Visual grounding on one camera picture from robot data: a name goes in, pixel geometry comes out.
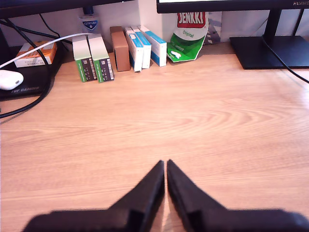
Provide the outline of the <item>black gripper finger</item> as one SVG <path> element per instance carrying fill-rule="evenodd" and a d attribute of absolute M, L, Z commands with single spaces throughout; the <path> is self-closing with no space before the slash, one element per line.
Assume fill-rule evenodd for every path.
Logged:
<path fill-rule="evenodd" d="M 120 232 L 149 232 L 165 194 L 164 162 L 160 160 L 147 175 L 110 209 L 128 213 Z"/>
<path fill-rule="evenodd" d="M 188 232 L 205 232 L 204 212 L 223 210 L 223 205 L 201 190 L 177 165 L 167 161 L 167 185 L 173 205 Z"/>

